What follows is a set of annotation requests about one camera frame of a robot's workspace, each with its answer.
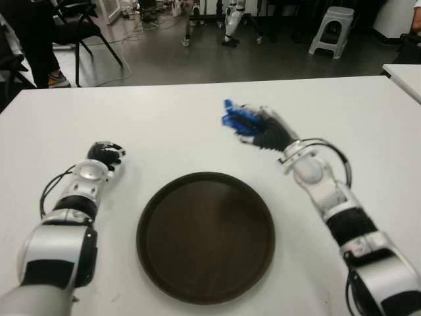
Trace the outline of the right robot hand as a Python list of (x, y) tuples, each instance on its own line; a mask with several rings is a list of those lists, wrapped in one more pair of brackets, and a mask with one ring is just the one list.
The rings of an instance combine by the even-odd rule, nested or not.
[(298, 135), (271, 108), (260, 107), (257, 110), (249, 110), (254, 114), (254, 130), (248, 134), (236, 132), (241, 142), (261, 149), (284, 152), (289, 145), (299, 140)]

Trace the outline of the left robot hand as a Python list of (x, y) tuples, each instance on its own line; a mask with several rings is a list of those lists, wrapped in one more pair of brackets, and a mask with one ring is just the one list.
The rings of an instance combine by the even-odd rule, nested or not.
[(116, 166), (122, 163), (126, 150), (116, 143), (95, 142), (87, 153), (87, 158), (99, 161), (107, 166), (109, 171), (114, 172)]

